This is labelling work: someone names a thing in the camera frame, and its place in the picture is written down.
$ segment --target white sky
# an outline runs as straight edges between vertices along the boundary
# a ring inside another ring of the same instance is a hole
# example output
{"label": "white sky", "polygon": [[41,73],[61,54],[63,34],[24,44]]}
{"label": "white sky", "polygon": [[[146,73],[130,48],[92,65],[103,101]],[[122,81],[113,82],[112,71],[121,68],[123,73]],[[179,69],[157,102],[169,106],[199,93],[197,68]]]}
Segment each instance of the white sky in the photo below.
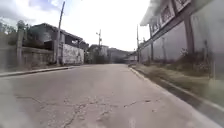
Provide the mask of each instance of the white sky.
{"label": "white sky", "polygon": [[[58,26],[62,0],[9,0],[31,24],[49,23]],[[58,9],[45,9],[43,1]],[[97,44],[96,32],[101,29],[103,45],[132,51],[136,48],[136,26],[143,18],[149,0],[66,0],[62,29]],[[150,36],[149,28],[139,28],[139,38]]]}

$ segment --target asphalt road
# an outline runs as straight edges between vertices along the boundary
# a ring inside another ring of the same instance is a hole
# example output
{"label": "asphalt road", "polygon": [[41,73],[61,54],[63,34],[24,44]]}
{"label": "asphalt road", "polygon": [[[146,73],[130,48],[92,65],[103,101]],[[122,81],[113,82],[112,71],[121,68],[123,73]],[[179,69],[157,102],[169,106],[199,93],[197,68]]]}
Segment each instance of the asphalt road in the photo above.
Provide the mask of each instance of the asphalt road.
{"label": "asphalt road", "polygon": [[0,128],[220,128],[126,65],[0,79]]}

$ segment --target grass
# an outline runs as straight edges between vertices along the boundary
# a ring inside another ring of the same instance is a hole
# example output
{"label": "grass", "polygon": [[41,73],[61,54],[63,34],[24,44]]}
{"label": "grass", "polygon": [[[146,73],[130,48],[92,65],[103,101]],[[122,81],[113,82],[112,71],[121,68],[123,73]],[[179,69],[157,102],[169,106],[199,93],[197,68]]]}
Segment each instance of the grass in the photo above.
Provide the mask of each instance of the grass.
{"label": "grass", "polygon": [[224,82],[206,75],[191,76],[162,66],[133,65],[132,68],[143,72],[152,81],[167,80],[182,89],[196,94],[224,107]]}

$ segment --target sky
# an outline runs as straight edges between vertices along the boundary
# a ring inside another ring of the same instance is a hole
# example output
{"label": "sky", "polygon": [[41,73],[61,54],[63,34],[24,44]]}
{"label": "sky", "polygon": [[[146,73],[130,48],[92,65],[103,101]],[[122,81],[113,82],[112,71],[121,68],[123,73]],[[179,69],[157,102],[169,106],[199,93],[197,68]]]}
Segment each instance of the sky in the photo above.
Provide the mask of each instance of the sky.
{"label": "sky", "polygon": [[[63,0],[0,0],[0,16],[15,25],[24,20],[31,25],[58,26]],[[137,24],[149,0],[65,0],[61,28],[97,44],[101,29],[102,44],[126,51],[137,47]],[[150,37],[149,27],[139,27],[139,39]]]}

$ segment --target wall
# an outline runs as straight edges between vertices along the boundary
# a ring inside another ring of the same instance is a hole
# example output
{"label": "wall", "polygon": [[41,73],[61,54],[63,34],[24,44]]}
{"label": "wall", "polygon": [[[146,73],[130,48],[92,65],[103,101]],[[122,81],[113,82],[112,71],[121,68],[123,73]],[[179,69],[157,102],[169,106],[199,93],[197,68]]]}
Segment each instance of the wall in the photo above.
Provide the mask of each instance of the wall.
{"label": "wall", "polygon": [[28,47],[22,48],[22,66],[24,68],[46,66],[52,59],[52,51]]}
{"label": "wall", "polygon": [[82,49],[64,44],[62,62],[63,64],[83,64],[84,51]]}
{"label": "wall", "polygon": [[144,47],[140,52],[141,62],[147,62],[151,59],[151,45]]}
{"label": "wall", "polygon": [[0,72],[16,69],[16,47],[0,48],[0,62]]}
{"label": "wall", "polygon": [[223,5],[223,0],[213,0],[191,16],[195,50],[202,50],[207,42],[213,58],[213,74],[216,77],[223,77],[224,74]]}
{"label": "wall", "polygon": [[183,49],[187,49],[186,29],[184,22],[181,22],[153,43],[155,60],[177,60],[182,55]]}

